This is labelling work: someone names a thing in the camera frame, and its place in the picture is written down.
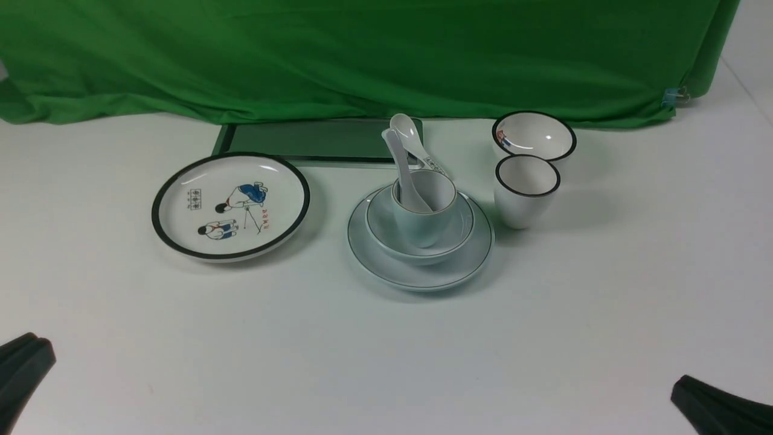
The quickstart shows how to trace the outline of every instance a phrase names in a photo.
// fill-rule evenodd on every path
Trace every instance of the teacup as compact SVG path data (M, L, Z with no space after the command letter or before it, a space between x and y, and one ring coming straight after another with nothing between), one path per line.
M510 156L496 166L494 203L511 228L528 228L545 212L561 184L552 163L526 154Z
M415 170L410 173L416 191L424 199L431 213L417 213L400 202L400 181L392 184L392 211L403 237L419 248L434 245L443 235L453 217L457 192L454 182L433 170Z

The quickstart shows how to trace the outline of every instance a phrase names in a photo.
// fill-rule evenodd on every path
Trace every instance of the plate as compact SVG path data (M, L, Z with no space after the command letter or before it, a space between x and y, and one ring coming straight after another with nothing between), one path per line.
M475 214L475 225L464 247L442 263L411 265L388 256L368 234L366 209L379 191L372 192L357 204L347 228L349 249L371 276L398 289L437 292L466 283L483 270L494 247L494 228L473 199L461 194Z
M391 186L384 187L368 202L366 223L370 234L386 253L405 262L431 264L460 249L469 240L475 223L470 204L461 195L455 202L453 217L440 240L429 248L412 245L397 227L392 212Z
M202 159L164 183L153 201L153 228L182 254L235 262L287 241L308 203L308 183L290 163L234 152Z

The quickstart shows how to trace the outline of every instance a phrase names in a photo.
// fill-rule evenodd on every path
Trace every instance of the binder clip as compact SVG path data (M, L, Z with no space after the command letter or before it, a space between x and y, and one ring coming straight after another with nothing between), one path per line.
M699 435L770 435L773 406L752 402L684 375L671 402Z
M33 333L0 346L0 435L9 435L56 362L51 342Z
M669 87L666 92L663 93L662 107L676 107L677 104L687 104L690 102L690 94L687 93L687 88L682 87Z

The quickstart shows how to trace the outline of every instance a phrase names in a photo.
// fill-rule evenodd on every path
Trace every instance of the white spoon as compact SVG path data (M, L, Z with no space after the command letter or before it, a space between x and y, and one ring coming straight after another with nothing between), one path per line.
M381 132L381 137L389 147L395 164L397 164L397 177L400 180L400 203L408 210L416 213L431 213L432 209L424 202L414 186L414 180L408 169L408 156L403 149L403 143L393 128L387 128Z
M389 126L400 133L400 141L403 143L403 148L413 154L417 159L424 162L424 165L429 167L429 169L448 176L443 168L430 157L427 150L424 149L424 146L421 145L419 131L416 128L416 124L414 124L414 120L411 119L410 116L405 115L404 113L398 113L390 119Z

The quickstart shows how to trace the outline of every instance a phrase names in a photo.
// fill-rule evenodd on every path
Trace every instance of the plate rim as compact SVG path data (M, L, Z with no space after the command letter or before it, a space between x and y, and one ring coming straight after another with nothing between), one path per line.
M175 181L177 181L180 177L190 172L191 170L194 170L196 167L201 166L205 163L212 162L214 160L229 159L231 157L260 157L264 159L274 160L275 162L288 168L298 178L298 181L301 182L301 186L303 187L303 206L301 207L301 212L298 214L298 217L295 218L295 221L292 223L292 225L290 225L290 227L287 230L285 230L282 234L278 235L276 238L269 241L265 245L258 246L257 248L252 248L247 251L234 252L233 254L206 254L204 252L193 251L192 249L188 249L181 246L177 242L173 241L172 238L170 238L169 235L166 234L166 231L164 231L161 225L161 218L159 217L159 211L161 210L161 201L164 199L164 195L167 193L167 191L169 191L169 188L175 183ZM185 254L191 257L195 257L202 260L209 260L209 261L247 259L250 257L258 256L263 251L272 249L276 244L283 242L287 237L295 233L295 230L298 229L298 226L301 225L304 218L306 217L306 214L308 213L308 206L311 200L310 193L311 191L308 188L308 181L306 180L306 177L303 176L303 174L301 173L301 171L298 170L298 168L296 168L295 166L292 166L290 163L288 163L287 160L282 159L281 157L272 156L270 154L264 154L262 152L249 152L249 151L227 152L225 154L220 154L217 156L209 156L201 160L196 160L195 162L177 171L175 175L172 175L168 180L166 180L166 183L164 183L161 186L161 189L158 190L158 193L155 195L155 199L153 200L153 206L151 208L151 221L153 222L153 229L155 230L156 235L168 247L174 249L177 252L180 252L181 254Z
M445 284L443 284L441 286L427 286L427 287L406 286L404 284L395 283L394 281L389 281L388 279L383 278L382 276L378 276L374 271L372 271L372 270L368 269L367 267L365 267L363 262L357 256L357 254L354 253L354 249L352 248L352 241L351 241L351 238L349 237L349 227L351 227L351 225L352 225L352 219L354 218L354 212L357 210L357 208L360 206L360 204L363 203L363 201L368 199L368 197L370 197L371 195L377 194L378 192L380 192L380 189L376 189L376 190L374 190L372 192L369 192L367 195L365 195L359 201L357 201L357 204L352 209L352 213L349 215L349 219L346 221L346 244L349 247L349 252L354 257L354 259L357 261L357 263L359 264L359 267L362 268L365 272L367 272L371 276L373 276L374 278L378 279L382 283L385 283L387 285L396 287L398 289L403 289L403 290L406 290L406 291L413 291L413 292L417 292L417 293L439 292L439 291L442 291L442 290L450 289L450 288L453 288L453 287L456 287L456 286L460 286L461 284L464 284L468 280L470 280L473 277L475 277L478 274L478 272L480 272L483 269L483 267L486 265L486 263L489 262L489 259L491 258L491 254L494 251L494 245L495 245L495 242L496 242L496 236L495 236L495 232L494 232L494 227L492 226L491 220L489 219L488 216L486 216L485 211L483 211L483 207L481 207L480 204L478 204L478 201L474 200L471 196L465 194L461 190L458 190L458 192L462 195L463 198L465 198L467 201L472 201L475 204L475 206L481 211L481 214L483 214L483 217L485 218L486 224L489 226L489 234L491 235L491 241L489 242L489 250L486 252L486 255L485 255L484 259L481 261L481 263L478 265L478 267L476 267L475 270L471 271L469 274L461 277L460 279L455 280L453 283L445 283Z

